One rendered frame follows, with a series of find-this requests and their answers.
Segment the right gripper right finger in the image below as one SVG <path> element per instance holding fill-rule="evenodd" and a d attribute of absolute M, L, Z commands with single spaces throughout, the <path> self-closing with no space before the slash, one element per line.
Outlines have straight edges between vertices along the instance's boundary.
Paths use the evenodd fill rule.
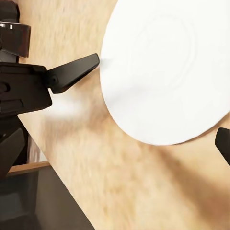
<path fill-rule="evenodd" d="M 230 166 L 230 129 L 224 127 L 218 129 L 215 145 Z"/>

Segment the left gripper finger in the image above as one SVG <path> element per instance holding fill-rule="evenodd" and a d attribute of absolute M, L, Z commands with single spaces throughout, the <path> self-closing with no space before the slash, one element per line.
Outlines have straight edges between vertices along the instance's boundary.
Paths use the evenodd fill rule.
<path fill-rule="evenodd" d="M 0 51 L 3 49 L 2 39 L 0 38 Z M 12 109 L 12 105 L 10 102 L 0 102 L 0 110 Z"/>
<path fill-rule="evenodd" d="M 0 73 L 40 75 L 46 88 L 50 88 L 53 94 L 58 94 L 67 91 L 97 68 L 99 64 L 99 56 L 94 53 L 49 70 L 40 65 L 31 65 L 26 68 L 0 66 Z"/>

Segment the saucer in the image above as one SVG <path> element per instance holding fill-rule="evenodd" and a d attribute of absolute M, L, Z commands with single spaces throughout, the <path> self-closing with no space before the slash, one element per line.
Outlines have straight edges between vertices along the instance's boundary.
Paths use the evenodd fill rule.
<path fill-rule="evenodd" d="M 134 139 L 171 145 L 204 133 L 230 111 L 230 0 L 118 0 L 100 79 Z"/>

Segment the bottle of coffee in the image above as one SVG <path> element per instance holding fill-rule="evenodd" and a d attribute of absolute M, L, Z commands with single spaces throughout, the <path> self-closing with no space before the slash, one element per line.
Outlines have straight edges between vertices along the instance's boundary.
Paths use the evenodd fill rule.
<path fill-rule="evenodd" d="M 30 26 L 24 23 L 0 21 L 3 51 L 27 57 Z M 1 51 L 2 51 L 1 50 Z"/>

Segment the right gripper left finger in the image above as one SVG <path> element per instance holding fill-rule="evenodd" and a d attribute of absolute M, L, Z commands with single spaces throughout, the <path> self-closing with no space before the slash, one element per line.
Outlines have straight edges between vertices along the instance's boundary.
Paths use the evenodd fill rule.
<path fill-rule="evenodd" d="M 22 129 L 0 133 L 0 185 L 25 146 Z"/>

